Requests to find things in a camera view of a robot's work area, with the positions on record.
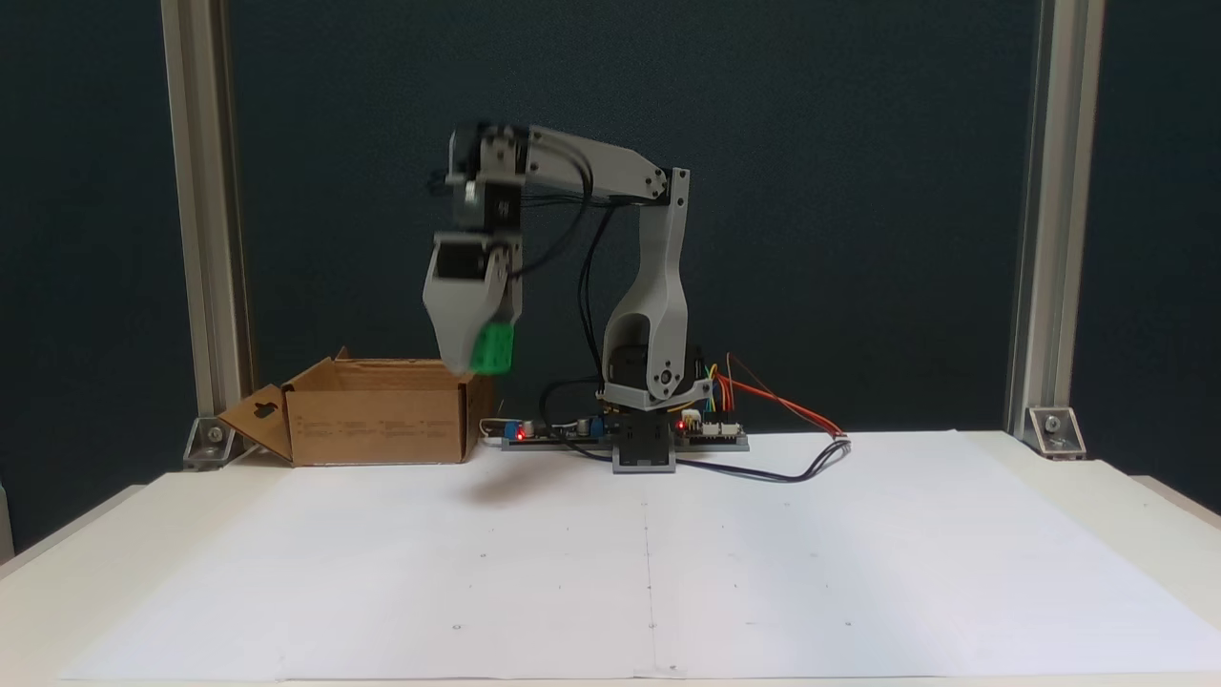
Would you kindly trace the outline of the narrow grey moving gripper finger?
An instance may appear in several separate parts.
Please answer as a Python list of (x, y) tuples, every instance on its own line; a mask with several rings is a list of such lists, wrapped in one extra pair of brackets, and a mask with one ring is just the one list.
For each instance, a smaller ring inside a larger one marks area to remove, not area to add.
[(519, 271), (524, 268), (523, 239), (497, 239), (486, 246), (488, 275), (493, 286), (501, 287), (501, 300), (491, 321), (516, 325), (523, 314), (523, 286)]

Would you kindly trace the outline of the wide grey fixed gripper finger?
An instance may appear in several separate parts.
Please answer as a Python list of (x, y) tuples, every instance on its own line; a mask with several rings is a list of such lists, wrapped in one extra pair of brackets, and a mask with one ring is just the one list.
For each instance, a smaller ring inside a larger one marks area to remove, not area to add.
[(491, 318), (491, 282), (430, 277), (424, 279), (422, 300), (442, 362), (455, 377), (465, 377), (477, 336)]

